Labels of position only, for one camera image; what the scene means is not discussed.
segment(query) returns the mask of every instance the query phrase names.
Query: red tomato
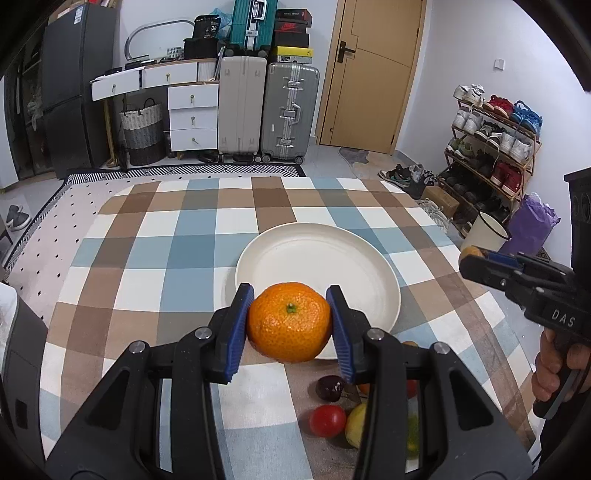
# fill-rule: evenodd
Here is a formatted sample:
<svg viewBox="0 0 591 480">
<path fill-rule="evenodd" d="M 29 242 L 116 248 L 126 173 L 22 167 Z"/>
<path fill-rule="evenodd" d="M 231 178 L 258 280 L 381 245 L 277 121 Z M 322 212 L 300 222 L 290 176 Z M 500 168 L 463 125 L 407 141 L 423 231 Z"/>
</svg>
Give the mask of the red tomato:
<svg viewBox="0 0 591 480">
<path fill-rule="evenodd" d="M 417 394 L 417 381 L 407 380 L 407 398 L 413 398 Z"/>
<path fill-rule="evenodd" d="M 337 405 L 322 405 L 310 414 L 310 430 L 317 437 L 332 438 L 345 429 L 347 414 Z"/>
</svg>

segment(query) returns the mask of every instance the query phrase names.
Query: plastic bag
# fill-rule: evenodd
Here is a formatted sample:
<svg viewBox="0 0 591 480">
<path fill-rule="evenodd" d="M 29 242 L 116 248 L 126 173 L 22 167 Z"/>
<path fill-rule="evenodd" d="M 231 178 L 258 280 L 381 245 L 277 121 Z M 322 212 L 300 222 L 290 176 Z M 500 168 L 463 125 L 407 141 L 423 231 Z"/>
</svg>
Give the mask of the plastic bag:
<svg viewBox="0 0 591 480">
<path fill-rule="evenodd" d="M 548 204 L 544 205 L 537 193 L 525 195 L 507 225 L 512 238 L 499 252 L 505 255 L 522 252 L 534 257 L 559 222 L 560 218 L 554 209 Z"/>
<path fill-rule="evenodd" d="M 217 31 L 216 38 L 220 40 L 223 40 L 224 38 L 229 38 L 230 29 L 232 28 L 232 14 L 225 14 L 219 8 L 215 8 L 210 15 L 220 16 L 220 28 Z"/>
</svg>

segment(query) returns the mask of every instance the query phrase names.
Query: hand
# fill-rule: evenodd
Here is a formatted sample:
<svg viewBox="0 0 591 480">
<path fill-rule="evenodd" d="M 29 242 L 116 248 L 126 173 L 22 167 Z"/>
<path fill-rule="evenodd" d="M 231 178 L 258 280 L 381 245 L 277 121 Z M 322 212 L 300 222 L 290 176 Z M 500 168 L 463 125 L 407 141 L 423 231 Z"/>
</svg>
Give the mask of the hand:
<svg viewBox="0 0 591 480">
<path fill-rule="evenodd" d="M 534 396 L 541 401 L 548 401 L 558 387 L 560 380 L 558 372 L 562 367 L 563 359 L 554 347 L 554 331 L 544 328 L 540 337 L 540 353 L 535 358 L 535 374 L 531 380 L 531 387 Z M 591 349 L 579 343 L 573 345 L 566 356 L 566 365 L 571 370 L 584 370 L 587 367 Z M 591 373 L 587 375 L 581 393 L 587 391 L 591 387 Z M 570 400 L 573 397 L 574 391 L 566 394 L 564 401 Z"/>
</svg>

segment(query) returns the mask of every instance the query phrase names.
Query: drawer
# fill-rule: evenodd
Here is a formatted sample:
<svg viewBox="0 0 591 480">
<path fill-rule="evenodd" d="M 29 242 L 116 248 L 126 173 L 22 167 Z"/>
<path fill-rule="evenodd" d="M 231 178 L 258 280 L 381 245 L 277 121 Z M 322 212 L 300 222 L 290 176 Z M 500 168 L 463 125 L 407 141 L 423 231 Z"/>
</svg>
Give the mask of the drawer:
<svg viewBox="0 0 591 480">
<path fill-rule="evenodd" d="M 92 82 L 92 99 L 101 100 L 120 93 L 137 92 L 141 73 L 140 69 L 126 70 Z"/>
<path fill-rule="evenodd" d="M 217 107 L 181 108 L 171 110 L 170 129 L 217 128 Z"/>
<path fill-rule="evenodd" d="M 168 110 L 217 106 L 217 83 L 184 85 L 168 89 Z"/>
<path fill-rule="evenodd" d="M 197 81 L 197 62 L 157 65 L 144 68 L 142 88 Z"/>
<path fill-rule="evenodd" d="M 170 145 L 173 152 L 217 148 L 217 128 L 171 130 Z"/>
</svg>

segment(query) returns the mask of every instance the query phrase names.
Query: table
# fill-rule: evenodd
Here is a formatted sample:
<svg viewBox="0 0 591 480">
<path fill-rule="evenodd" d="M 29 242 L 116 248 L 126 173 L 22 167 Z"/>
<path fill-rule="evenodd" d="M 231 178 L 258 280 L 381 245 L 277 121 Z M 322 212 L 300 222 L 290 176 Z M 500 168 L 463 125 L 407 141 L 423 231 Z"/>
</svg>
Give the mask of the table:
<svg viewBox="0 0 591 480">
<path fill-rule="evenodd" d="M 525 354 L 491 293 L 461 278 L 457 248 L 408 195 L 377 180 L 253 177 L 138 184 L 103 205 L 48 333 L 44 371 L 53 377 L 41 392 L 48 448 L 129 343 L 174 342 L 206 325 L 229 305 L 248 242 L 290 222 L 336 225 L 374 245 L 401 286 L 392 333 L 423 347 L 447 342 L 531 446 Z M 351 478 L 356 450 L 305 427 L 306 413 L 321 404 L 309 386 L 337 372 L 336 361 L 278 364 L 247 343 L 232 383 L 212 388 L 228 478 Z M 355 400 L 342 401 L 351 408 Z"/>
</svg>

